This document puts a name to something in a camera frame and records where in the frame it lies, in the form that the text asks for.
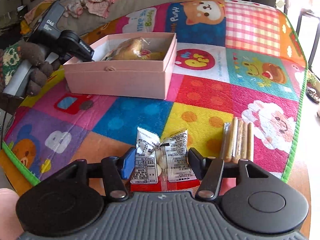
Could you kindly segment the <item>brown knit gloved left hand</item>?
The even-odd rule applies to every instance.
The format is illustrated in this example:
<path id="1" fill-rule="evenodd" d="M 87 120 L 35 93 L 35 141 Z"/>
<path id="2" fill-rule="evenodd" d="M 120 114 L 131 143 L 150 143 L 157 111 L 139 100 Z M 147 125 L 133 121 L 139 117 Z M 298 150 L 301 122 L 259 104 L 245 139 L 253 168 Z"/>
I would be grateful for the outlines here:
<path id="1" fill-rule="evenodd" d="M 61 66 L 57 58 L 53 62 L 46 60 L 44 49 L 38 44 L 19 41 L 1 50 L 1 93 L 12 84 L 14 75 L 20 66 L 29 67 L 25 95 L 37 96 L 47 79 Z"/>

